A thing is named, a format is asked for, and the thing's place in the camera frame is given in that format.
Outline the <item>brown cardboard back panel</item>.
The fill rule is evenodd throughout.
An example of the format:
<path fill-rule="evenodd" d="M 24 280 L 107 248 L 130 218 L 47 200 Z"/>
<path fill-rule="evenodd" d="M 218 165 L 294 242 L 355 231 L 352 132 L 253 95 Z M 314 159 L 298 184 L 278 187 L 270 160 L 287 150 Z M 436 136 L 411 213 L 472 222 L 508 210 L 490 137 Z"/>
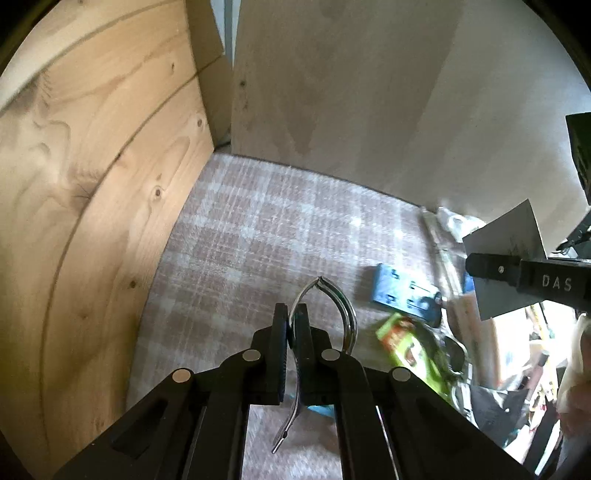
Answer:
<path fill-rule="evenodd" d="M 529 200 L 547 248 L 588 212 L 590 91 L 521 1 L 245 1 L 233 76 L 235 154 L 486 221 Z"/>

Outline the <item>pine wood plank board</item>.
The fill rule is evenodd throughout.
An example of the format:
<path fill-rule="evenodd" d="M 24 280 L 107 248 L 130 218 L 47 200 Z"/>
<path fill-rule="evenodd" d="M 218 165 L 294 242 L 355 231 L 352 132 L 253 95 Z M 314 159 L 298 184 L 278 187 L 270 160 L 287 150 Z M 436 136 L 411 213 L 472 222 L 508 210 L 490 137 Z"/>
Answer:
<path fill-rule="evenodd" d="M 205 1 L 61 1 L 2 73 L 1 430 L 36 479 L 124 410 L 221 55 Z"/>

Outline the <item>plaid woven table mat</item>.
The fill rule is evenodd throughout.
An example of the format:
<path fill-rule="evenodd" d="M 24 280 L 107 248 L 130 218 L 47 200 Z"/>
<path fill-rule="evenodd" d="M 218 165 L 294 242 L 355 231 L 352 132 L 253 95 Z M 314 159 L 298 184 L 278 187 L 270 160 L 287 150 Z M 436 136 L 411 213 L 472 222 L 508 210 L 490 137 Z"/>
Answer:
<path fill-rule="evenodd" d="M 178 367 L 214 368 L 270 325 L 276 304 L 304 299 L 332 343 L 342 321 L 305 285 L 329 278 L 352 301 L 353 353 L 389 369 L 377 339 L 389 313 L 370 299 L 385 263 L 436 286 L 445 279 L 419 207 L 324 175 L 215 153 L 176 221 L 145 304 L 126 402 L 133 405 Z"/>

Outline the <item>white plastic bag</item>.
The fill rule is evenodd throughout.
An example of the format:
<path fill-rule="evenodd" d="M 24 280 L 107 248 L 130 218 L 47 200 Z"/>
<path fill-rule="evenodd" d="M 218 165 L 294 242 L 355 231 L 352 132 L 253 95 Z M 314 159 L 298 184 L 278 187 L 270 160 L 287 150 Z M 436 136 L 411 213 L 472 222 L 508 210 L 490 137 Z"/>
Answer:
<path fill-rule="evenodd" d="M 478 217 L 464 216 L 442 206 L 438 208 L 436 217 L 442 228 L 450 233 L 457 243 L 462 243 L 466 236 L 486 225 Z"/>

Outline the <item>green tube with orange label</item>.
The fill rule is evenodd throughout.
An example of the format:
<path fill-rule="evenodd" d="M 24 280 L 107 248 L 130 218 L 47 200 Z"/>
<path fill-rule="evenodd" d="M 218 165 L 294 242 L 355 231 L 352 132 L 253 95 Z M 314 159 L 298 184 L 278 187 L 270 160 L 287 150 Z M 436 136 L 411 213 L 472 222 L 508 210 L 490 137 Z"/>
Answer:
<path fill-rule="evenodd" d="M 442 398 L 451 401 L 449 383 L 436 362 L 441 350 L 422 322 L 394 313 L 376 336 L 394 366 L 409 369 Z"/>

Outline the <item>blue card package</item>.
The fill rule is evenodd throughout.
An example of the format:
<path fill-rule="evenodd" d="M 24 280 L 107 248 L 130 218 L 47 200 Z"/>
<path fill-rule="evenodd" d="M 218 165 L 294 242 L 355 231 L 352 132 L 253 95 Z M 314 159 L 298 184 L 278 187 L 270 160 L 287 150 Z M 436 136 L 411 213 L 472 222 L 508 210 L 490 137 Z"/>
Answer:
<path fill-rule="evenodd" d="M 432 325 L 441 320 L 440 290 L 388 264 L 380 263 L 376 266 L 370 299 Z"/>

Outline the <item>grey foil sachet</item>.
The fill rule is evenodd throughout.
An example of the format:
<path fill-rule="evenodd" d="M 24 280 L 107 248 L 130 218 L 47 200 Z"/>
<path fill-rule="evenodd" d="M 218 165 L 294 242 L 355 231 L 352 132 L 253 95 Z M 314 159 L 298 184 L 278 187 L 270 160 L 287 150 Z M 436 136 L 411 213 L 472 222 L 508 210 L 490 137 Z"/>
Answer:
<path fill-rule="evenodd" d="M 463 238 L 466 268 L 474 278 L 483 320 L 539 303 L 538 296 L 520 293 L 514 285 L 522 260 L 547 258 L 533 207 L 521 202 L 496 220 Z"/>

